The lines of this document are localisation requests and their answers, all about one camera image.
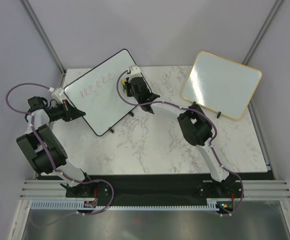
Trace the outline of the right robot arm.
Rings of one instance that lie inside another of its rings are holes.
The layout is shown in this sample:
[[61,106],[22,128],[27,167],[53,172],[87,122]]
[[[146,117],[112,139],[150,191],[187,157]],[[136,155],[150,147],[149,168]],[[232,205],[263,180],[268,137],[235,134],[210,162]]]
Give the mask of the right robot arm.
[[212,132],[215,126],[196,102],[182,107],[165,101],[158,94],[150,92],[144,78],[140,76],[123,79],[121,84],[123,92],[134,98],[143,111],[176,119],[183,138],[190,145],[197,147],[207,164],[214,182],[214,193],[219,197],[226,197],[231,193],[235,182],[234,174],[226,170],[221,163],[216,149],[211,144],[217,135],[217,131]]

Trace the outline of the black-framed whiteboard with writing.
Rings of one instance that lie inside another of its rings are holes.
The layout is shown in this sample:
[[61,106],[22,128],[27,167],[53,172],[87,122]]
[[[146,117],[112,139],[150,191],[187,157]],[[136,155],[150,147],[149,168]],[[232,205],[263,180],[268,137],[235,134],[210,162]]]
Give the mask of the black-framed whiteboard with writing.
[[[68,101],[85,112],[84,121],[98,137],[136,108],[137,101],[126,96],[121,84],[117,87],[120,74],[135,64],[124,48],[64,87]],[[125,103],[117,91],[135,105]]]

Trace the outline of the yellow black eraser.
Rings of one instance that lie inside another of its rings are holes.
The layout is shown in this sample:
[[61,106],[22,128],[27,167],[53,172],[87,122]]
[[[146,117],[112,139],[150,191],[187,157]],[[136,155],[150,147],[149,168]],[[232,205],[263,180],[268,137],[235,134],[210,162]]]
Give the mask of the yellow black eraser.
[[123,92],[125,94],[128,94],[128,91],[129,91],[129,81],[128,81],[128,77],[127,78],[124,78],[122,81],[121,81],[121,84],[122,84],[122,87],[123,87]]

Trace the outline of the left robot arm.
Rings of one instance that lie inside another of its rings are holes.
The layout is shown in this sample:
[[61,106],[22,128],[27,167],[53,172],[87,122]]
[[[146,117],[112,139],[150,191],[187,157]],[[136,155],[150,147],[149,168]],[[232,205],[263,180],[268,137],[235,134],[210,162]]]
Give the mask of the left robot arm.
[[48,107],[43,97],[34,96],[27,101],[27,130],[16,139],[16,143],[30,166],[38,174],[57,175],[66,181],[61,186],[69,191],[78,192],[83,197],[91,196],[95,188],[90,177],[68,161],[64,147],[49,127],[52,122],[70,122],[86,113],[72,106],[66,99],[52,107]]

